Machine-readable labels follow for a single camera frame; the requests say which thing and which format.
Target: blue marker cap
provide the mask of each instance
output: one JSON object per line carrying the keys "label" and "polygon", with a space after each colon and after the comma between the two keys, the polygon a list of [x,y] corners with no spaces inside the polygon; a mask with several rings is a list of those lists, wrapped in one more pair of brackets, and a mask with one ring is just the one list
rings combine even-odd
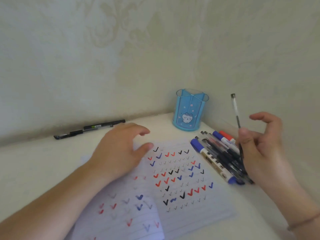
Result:
{"label": "blue marker cap", "polygon": [[221,139],[223,138],[223,135],[220,134],[220,133],[217,132],[217,131],[214,131],[214,132],[212,133],[212,135],[213,135],[214,137],[218,138],[219,141],[221,141]]}
{"label": "blue marker cap", "polygon": [[197,139],[192,139],[190,144],[197,152],[200,152],[204,148]]}

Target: notebook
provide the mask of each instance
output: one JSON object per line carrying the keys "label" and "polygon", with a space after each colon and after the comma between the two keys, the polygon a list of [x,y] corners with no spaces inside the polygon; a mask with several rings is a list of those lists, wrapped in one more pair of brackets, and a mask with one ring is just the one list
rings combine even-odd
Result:
{"label": "notebook", "polygon": [[170,240],[235,215],[208,167],[188,141],[155,142],[136,169],[91,200],[71,239]]}

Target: pen holder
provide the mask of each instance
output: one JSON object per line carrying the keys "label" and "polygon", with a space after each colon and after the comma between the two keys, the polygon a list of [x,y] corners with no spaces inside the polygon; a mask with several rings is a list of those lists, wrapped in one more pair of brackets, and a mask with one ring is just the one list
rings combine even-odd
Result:
{"label": "pen holder", "polygon": [[209,96],[195,89],[180,89],[176,92],[177,104],[172,123],[183,131],[199,129],[202,110]]}

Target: cartoon cat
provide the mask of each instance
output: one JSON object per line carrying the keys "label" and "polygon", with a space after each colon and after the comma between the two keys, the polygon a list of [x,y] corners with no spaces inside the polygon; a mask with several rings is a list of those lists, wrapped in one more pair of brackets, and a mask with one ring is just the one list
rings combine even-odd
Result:
{"label": "cartoon cat", "polygon": [[190,123],[191,122],[191,120],[192,120],[192,114],[190,113],[190,114],[188,114],[188,113],[185,113],[185,114],[183,114],[182,115],[182,121],[184,122],[184,123],[186,123],[186,124],[188,124],[188,123]]}

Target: tabletop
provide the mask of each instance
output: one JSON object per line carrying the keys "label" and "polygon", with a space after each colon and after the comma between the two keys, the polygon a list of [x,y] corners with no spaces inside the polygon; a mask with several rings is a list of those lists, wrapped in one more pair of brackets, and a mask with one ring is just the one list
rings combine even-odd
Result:
{"label": "tabletop", "polygon": [[[172,113],[137,119],[151,133],[135,138],[137,143],[193,139],[200,131],[213,129],[201,123],[198,131],[186,132],[172,125]],[[55,140],[53,136],[0,148],[0,221],[63,180],[93,152],[104,134],[101,129]],[[178,239],[293,239],[286,221],[274,203],[257,185],[228,185],[213,169],[214,180],[223,186],[236,209],[236,216],[203,227]]]}

